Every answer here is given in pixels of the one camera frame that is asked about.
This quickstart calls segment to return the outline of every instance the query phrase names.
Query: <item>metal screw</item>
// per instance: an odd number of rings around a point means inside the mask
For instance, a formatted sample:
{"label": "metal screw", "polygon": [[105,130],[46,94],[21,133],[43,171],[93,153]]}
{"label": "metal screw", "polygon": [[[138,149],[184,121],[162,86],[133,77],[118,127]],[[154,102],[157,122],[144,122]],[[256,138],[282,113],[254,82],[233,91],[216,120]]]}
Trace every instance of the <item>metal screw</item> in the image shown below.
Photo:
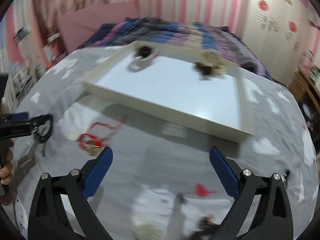
{"label": "metal screw", "polygon": [[80,171],[78,169],[74,169],[71,171],[72,176],[77,176],[77,175],[79,175],[79,173],[80,173]]}
{"label": "metal screw", "polygon": [[278,174],[278,173],[273,174],[273,177],[274,177],[276,180],[281,179],[281,176],[280,176],[280,174]]}
{"label": "metal screw", "polygon": [[48,173],[43,173],[41,175],[41,179],[47,179],[47,178],[49,178],[49,174]]}
{"label": "metal screw", "polygon": [[250,176],[250,175],[252,174],[252,172],[251,172],[250,170],[248,170],[248,169],[245,169],[245,170],[243,170],[242,172],[243,172],[243,174],[244,174],[245,176]]}

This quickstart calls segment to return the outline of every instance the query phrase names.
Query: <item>white box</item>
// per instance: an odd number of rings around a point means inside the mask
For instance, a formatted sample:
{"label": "white box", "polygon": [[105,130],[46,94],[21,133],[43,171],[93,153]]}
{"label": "white box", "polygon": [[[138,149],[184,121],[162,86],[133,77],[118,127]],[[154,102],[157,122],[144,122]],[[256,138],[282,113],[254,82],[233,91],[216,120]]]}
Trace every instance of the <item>white box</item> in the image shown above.
{"label": "white box", "polygon": [[[136,47],[155,47],[159,57],[137,70]],[[250,103],[239,66],[221,59],[227,74],[203,77],[195,70],[203,50],[135,41],[83,80],[89,92],[185,127],[240,143],[253,134]]]}

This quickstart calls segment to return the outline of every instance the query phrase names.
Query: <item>gray tablecloth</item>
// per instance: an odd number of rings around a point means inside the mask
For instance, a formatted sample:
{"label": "gray tablecloth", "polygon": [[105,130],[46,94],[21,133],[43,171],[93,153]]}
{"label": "gray tablecloth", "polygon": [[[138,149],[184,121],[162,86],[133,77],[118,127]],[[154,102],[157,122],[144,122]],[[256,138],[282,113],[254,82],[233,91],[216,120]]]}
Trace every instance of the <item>gray tablecloth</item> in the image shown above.
{"label": "gray tablecloth", "polygon": [[[46,145],[45,156],[41,146],[35,151],[28,150],[32,144],[30,138],[19,138],[15,143],[14,175],[18,192],[15,208],[23,235],[26,236],[28,214],[41,174],[66,175],[92,158],[66,135],[66,124],[71,127],[73,121],[65,112],[75,102],[83,104],[83,108],[76,107],[74,112],[78,111],[84,119],[90,107],[96,107],[99,113],[93,121],[115,123],[122,114],[129,116],[108,144],[114,152],[113,164],[96,195],[89,199],[95,214],[115,240],[133,239],[133,232],[143,224],[163,228],[162,234],[172,240],[198,230],[197,222],[202,215],[213,214],[220,223],[233,199],[225,193],[210,165],[208,152],[213,145],[256,175],[291,171],[287,193],[294,236],[300,235],[313,217],[318,174],[306,123],[287,89],[241,70],[251,101],[255,135],[240,145],[188,128],[178,133],[169,128],[168,133],[165,120],[120,105],[99,109],[99,100],[83,90],[81,78],[112,53],[105,48],[75,51],[40,79],[18,109],[28,111],[31,117],[54,115],[54,133]],[[92,101],[95,104],[90,106],[88,102]],[[216,193],[199,197],[195,188],[202,186]],[[172,205],[179,193],[187,202],[179,214],[173,214]],[[71,223],[80,230],[72,210],[67,210]],[[252,208],[240,233],[249,228],[254,212]]]}

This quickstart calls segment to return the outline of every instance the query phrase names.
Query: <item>red round sticker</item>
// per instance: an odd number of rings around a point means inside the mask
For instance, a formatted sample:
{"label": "red round sticker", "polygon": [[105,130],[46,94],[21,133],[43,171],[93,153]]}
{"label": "red round sticker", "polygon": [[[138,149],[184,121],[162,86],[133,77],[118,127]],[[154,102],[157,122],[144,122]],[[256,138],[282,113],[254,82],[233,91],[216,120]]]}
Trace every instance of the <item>red round sticker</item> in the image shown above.
{"label": "red round sticker", "polygon": [[294,22],[289,22],[289,28],[290,28],[290,31],[292,31],[293,33],[297,31],[297,26]]}
{"label": "red round sticker", "polygon": [[267,11],[269,9],[269,5],[266,1],[264,0],[260,0],[259,1],[259,8],[262,10],[262,11]]}

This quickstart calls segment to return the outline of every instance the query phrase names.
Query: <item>colorful quilt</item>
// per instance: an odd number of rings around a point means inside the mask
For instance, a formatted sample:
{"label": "colorful quilt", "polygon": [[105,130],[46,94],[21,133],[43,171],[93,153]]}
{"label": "colorful quilt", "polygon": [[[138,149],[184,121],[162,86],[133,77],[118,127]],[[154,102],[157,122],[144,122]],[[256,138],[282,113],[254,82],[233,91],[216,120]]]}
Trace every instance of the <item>colorful quilt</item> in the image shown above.
{"label": "colorful quilt", "polygon": [[228,27],[212,27],[199,22],[177,23],[153,17],[128,18],[119,24],[103,24],[78,49],[128,45],[137,40],[193,49],[215,49],[220,51],[224,59],[235,62],[250,72],[270,78],[263,64],[237,36],[229,32]]}

